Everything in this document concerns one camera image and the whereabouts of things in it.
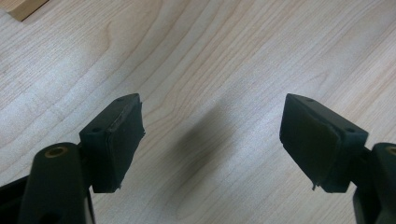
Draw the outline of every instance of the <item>wood grain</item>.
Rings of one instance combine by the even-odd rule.
[[[354,223],[278,139],[288,92],[396,142],[396,2],[49,1],[0,12],[0,184],[139,92],[147,134],[98,223]]]
[[[0,0],[0,8],[17,21],[23,21],[48,0]]]

